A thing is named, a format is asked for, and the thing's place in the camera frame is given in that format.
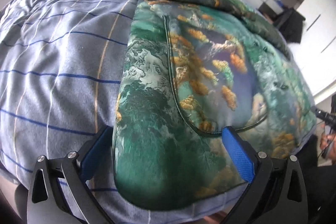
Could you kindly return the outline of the person's right hand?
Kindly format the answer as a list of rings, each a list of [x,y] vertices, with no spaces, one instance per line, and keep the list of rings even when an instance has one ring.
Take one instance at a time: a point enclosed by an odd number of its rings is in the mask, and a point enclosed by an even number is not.
[[[320,149],[322,151],[322,157],[331,160],[332,164],[335,164],[335,133],[321,135]]]

